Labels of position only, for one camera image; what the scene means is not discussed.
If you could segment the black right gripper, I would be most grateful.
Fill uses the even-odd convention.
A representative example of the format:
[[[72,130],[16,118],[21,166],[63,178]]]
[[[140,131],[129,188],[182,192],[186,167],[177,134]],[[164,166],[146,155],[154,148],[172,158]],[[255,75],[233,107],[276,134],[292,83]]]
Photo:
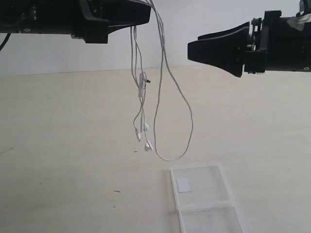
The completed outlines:
[[[281,11],[266,11],[261,28],[253,32],[254,47],[246,52],[250,23],[209,33],[189,42],[190,61],[220,68],[240,78],[266,71],[311,71],[311,14],[282,17]]]

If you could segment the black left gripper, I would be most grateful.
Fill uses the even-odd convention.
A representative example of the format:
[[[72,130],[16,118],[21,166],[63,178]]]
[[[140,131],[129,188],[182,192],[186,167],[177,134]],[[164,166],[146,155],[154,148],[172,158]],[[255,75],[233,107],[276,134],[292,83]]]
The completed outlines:
[[[0,32],[70,35],[88,44],[108,43],[108,21],[91,0],[2,0]]]

